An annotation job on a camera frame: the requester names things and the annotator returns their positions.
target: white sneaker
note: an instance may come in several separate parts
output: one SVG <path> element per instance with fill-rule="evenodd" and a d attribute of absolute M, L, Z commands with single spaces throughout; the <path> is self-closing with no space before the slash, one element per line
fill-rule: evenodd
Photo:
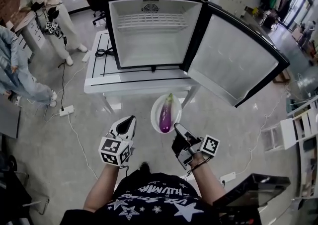
<path fill-rule="evenodd" d="M 68 64 L 68 66 L 72 66 L 74 62 L 71 59 L 71 57 L 69 56 L 69 57 L 66 58 L 66 63 Z"/>
<path fill-rule="evenodd" d="M 52 96 L 52 100 L 56 100 L 57 98 L 58 98 L 58 95 L 56 94 L 56 92 L 55 91 L 53 91 L 52 89 L 51 89 L 51 91 L 52 91 L 52 93 L 53 93 L 53 96 Z"/>
<path fill-rule="evenodd" d="M 50 107 L 54 108 L 55 106 L 56 106 L 56 101 L 52 100 L 51 103 L 50 103 Z"/>
<path fill-rule="evenodd" d="M 78 50 L 80 50 L 82 53 L 86 53 L 87 52 L 87 47 L 84 46 L 83 44 L 80 44 L 80 46 L 78 47 Z"/>

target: white bowl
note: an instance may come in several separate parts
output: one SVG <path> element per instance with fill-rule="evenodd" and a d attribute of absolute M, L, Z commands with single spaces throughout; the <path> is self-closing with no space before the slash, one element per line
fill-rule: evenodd
<path fill-rule="evenodd" d="M 150 119 L 151 123 L 153 125 L 153 128 L 158 131 L 159 133 L 166 134 L 169 132 L 172 132 L 174 130 L 173 125 L 175 123 L 180 122 L 181 119 L 181 114 L 182 114 L 182 107 L 179 99 L 173 95 L 173 101 L 172 101 L 172 106 L 171 106 L 171 128 L 168 132 L 162 132 L 159 127 L 159 119 L 160 119 L 160 113 L 163 107 L 163 104 L 165 102 L 165 99 L 169 94 L 165 94 L 163 96 L 160 96 L 154 103 L 151 113 L 150 113 Z"/>

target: fridge shelf rack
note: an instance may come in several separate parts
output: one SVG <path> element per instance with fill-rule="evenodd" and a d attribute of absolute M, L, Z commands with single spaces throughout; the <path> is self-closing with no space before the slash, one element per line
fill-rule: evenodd
<path fill-rule="evenodd" d="M 118 17 L 119 30 L 129 28 L 167 28 L 180 30 L 188 27 L 182 14 L 141 13 Z"/>

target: open fridge door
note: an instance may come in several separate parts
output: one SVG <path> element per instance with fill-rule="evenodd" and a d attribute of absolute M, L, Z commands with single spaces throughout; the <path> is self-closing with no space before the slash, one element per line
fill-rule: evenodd
<path fill-rule="evenodd" d="M 217 5 L 206 3 L 204 10 L 204 19 L 210 21 L 194 33 L 197 42 L 192 43 L 193 55 L 186 56 L 184 70 L 238 107 L 272 81 L 289 61 L 263 36 Z"/>

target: star print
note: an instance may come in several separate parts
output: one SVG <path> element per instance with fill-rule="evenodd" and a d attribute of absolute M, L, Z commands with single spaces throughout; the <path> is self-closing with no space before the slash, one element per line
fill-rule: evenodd
<path fill-rule="evenodd" d="M 175 207 L 177 207 L 179 210 L 179 212 L 177 212 L 174 216 L 182 215 L 187 220 L 187 222 L 190 222 L 192 220 L 193 214 L 203 213 L 202 210 L 194 208 L 196 204 L 197 203 L 192 203 L 187 206 L 182 206 L 177 203 L 174 203 Z"/>
<path fill-rule="evenodd" d="M 120 205 L 128 205 L 128 204 L 124 201 L 120 201 L 117 199 L 115 202 L 108 204 L 108 206 L 109 205 L 114 205 L 114 210 L 116 210 Z"/>
<path fill-rule="evenodd" d="M 182 188 L 187 188 L 183 183 L 179 183 L 179 185 L 182 187 Z"/>
<path fill-rule="evenodd" d="M 159 183 L 159 181 L 149 182 L 148 184 L 151 184 L 151 183 L 156 184 L 156 183 Z"/>
<path fill-rule="evenodd" d="M 153 211 L 155 211 L 156 214 L 161 212 L 160 207 L 156 207 L 156 206 L 154 207 Z"/>
<path fill-rule="evenodd" d="M 122 209 L 123 209 L 123 211 L 119 214 L 119 215 L 124 215 L 124 216 L 126 216 L 126 218 L 130 221 L 130 219 L 131 219 L 131 217 L 133 216 L 133 215 L 138 215 L 139 213 L 137 213 L 135 210 L 134 210 L 134 208 L 135 207 L 129 207 L 129 208 L 127 208 L 127 207 L 124 207 L 124 206 L 121 206 L 122 207 Z"/>

